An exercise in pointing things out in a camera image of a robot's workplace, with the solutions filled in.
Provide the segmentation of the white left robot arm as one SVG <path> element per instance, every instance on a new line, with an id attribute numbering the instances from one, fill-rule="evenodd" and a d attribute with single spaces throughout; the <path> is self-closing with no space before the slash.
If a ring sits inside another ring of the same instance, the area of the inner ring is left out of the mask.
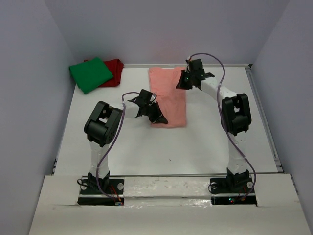
<path id="1" fill-rule="evenodd" d="M 88 186 L 97 193 L 108 189 L 110 170 L 108 154 L 115 144 L 125 119 L 146 116 L 151 124 L 168 124 L 157 95 L 148 90 L 128 92 L 122 95 L 122 101 L 114 105 L 99 101 L 94 107 L 85 126 L 91 147 L 91 166 L 88 172 Z"/>

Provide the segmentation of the pink t shirt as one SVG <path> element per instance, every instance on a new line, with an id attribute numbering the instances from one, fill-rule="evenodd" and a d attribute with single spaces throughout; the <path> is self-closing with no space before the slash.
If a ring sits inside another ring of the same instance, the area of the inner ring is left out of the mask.
<path id="1" fill-rule="evenodd" d="M 152 124 L 154 128 L 178 128 L 186 126 L 186 93 L 176 88 L 183 67 L 151 67 L 148 70 L 150 91 L 168 120 L 167 124 Z"/>

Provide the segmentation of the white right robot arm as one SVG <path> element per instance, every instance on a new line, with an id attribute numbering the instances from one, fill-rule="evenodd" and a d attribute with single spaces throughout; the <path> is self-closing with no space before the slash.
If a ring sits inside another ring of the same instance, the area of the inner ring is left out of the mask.
<path id="1" fill-rule="evenodd" d="M 212 178 L 208 190 L 213 194 L 248 193 L 253 182 L 244 154 L 246 133 L 252 123 L 250 104 L 245 93 L 237 94 L 222 85 L 212 73 L 206 73 L 201 59 L 187 59 L 181 72 L 178 89 L 193 87 L 214 98 L 218 105 L 221 125 L 228 139 L 228 166 L 224 178 Z"/>

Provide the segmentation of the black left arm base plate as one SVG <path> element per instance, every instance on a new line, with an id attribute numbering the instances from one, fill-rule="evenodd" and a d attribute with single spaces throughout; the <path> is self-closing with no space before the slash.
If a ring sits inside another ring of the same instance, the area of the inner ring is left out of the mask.
<path id="1" fill-rule="evenodd" d="M 80 186 L 77 203 L 81 206 L 123 206 L 125 180 L 110 178 L 108 186 L 103 189 L 103 194 L 98 186 L 92 186 L 88 179 L 77 180 Z"/>

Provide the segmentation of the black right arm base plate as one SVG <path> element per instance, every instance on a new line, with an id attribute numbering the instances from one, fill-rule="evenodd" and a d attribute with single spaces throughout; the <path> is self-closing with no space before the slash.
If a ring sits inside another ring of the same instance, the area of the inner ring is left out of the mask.
<path id="1" fill-rule="evenodd" d="M 226 178 L 210 179 L 208 191 L 211 194 L 211 204 L 213 206 L 257 205 L 255 190 L 249 192 L 252 183 L 251 178 L 236 185 L 229 184 Z"/>

